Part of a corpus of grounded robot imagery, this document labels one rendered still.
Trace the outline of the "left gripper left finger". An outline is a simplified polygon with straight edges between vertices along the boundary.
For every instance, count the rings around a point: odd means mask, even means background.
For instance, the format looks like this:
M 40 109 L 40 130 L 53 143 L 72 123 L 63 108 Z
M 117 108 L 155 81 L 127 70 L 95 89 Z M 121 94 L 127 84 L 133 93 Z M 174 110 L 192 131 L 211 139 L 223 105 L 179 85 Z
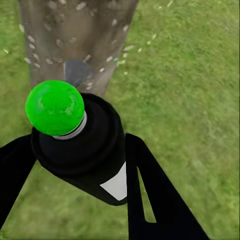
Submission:
M 37 160 L 31 137 L 28 134 L 0 147 L 0 230 Z

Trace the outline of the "pesticide atomizer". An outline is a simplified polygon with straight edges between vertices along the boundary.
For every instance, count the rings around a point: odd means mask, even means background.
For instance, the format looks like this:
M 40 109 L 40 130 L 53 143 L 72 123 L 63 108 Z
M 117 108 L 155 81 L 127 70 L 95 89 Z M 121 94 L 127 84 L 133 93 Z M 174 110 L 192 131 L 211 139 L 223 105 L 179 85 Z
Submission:
M 64 81 L 38 84 L 26 100 L 30 144 L 54 176 L 112 206 L 128 203 L 126 132 L 102 97 L 77 90 L 91 76 L 84 60 L 64 61 Z

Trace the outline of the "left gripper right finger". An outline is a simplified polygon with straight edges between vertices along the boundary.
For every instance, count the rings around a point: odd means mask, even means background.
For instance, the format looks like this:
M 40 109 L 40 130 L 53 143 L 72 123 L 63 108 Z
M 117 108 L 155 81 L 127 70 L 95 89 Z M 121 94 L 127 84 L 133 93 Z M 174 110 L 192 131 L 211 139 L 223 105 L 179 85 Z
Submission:
M 129 240 L 210 240 L 144 141 L 125 134 Z M 156 223 L 145 219 L 139 168 Z

